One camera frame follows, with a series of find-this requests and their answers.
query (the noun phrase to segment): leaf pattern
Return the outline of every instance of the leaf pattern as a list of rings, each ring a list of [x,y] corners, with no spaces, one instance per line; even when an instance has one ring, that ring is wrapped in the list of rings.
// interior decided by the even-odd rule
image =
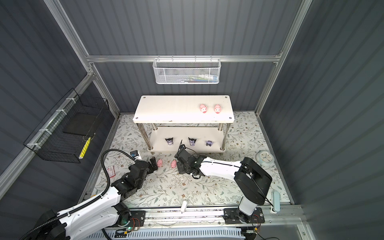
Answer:
[[[268,150],[264,136],[254,112],[234,112],[235,122],[231,125],[227,134],[226,151],[220,153],[204,154],[218,160],[238,161],[244,157],[255,159],[260,150]],[[177,168],[171,168],[173,155],[167,153],[151,153],[140,135],[136,124],[132,122],[134,115],[121,116],[120,125],[112,141],[111,148],[122,149],[130,152],[138,150],[142,159],[152,156],[163,159],[163,166],[159,170],[147,176],[142,188],[133,196],[124,201],[128,207],[163,207],[180,206],[183,200],[189,205],[225,205],[238,204],[243,194],[237,184],[221,177],[205,176],[193,179],[187,174],[180,175]],[[159,124],[159,126],[218,126],[218,124]],[[151,134],[151,126],[145,124],[148,136]],[[114,166],[116,176],[111,178],[114,182],[129,172],[128,167],[133,161],[119,152],[109,152],[105,160],[106,167]],[[271,189],[280,193],[281,202],[289,202],[286,190],[275,165],[263,167],[271,176]],[[102,192],[105,188],[106,178],[101,171],[94,187],[93,194]],[[267,194],[271,200],[271,191]]]

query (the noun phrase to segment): white mesh basket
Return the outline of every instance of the white mesh basket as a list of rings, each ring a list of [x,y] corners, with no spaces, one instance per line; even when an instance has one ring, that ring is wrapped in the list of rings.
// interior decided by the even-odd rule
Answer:
[[[207,62],[153,61],[158,84],[217,84],[220,68],[220,59]]]

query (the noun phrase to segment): alarm clock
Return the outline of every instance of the alarm clock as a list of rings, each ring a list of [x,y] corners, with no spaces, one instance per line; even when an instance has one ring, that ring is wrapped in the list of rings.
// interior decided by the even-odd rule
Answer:
[[[269,167],[275,162],[275,157],[266,150],[256,153],[256,161],[264,167]]]

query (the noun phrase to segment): robotic arm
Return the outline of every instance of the robotic arm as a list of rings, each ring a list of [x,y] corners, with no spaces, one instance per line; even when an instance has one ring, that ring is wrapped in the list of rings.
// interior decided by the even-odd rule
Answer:
[[[146,176],[157,170],[156,160],[153,157],[150,162],[142,161],[138,154],[139,160],[134,159],[131,155],[135,156],[132,153],[137,151],[131,152],[131,155],[118,149],[108,151],[122,152],[134,160],[135,163],[129,167],[130,172],[110,187],[108,182],[106,191],[87,201],[58,213],[52,210],[46,212],[37,221],[35,228],[20,240],[80,240],[116,223],[121,227],[128,225],[132,215],[123,200],[135,194],[142,187]],[[103,163],[106,152],[101,160],[109,180]],[[207,175],[218,176],[236,182],[244,194],[237,209],[241,222],[249,223],[256,206],[264,204],[272,178],[252,159],[245,157],[242,161],[227,162],[207,156],[195,157],[186,151],[185,145],[179,146],[175,158],[178,160],[177,169],[180,174],[187,173],[195,179]]]
[[[195,179],[218,176],[236,182],[244,194],[237,209],[239,220],[243,223],[249,223],[256,206],[263,205],[266,200],[272,177],[251,158],[245,157],[236,162],[206,156],[196,158],[186,151],[185,145],[179,146],[175,158],[180,174],[187,173]]]

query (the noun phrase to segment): yellow object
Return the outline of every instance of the yellow object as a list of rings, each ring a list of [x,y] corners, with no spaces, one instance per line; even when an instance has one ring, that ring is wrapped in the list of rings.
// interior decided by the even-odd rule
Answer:
[[[81,150],[79,159],[83,159],[83,157],[84,157],[84,155],[85,155],[85,152],[87,151],[90,142],[91,142],[91,137],[89,137],[88,140],[85,142],[84,147],[83,147],[83,149]]]

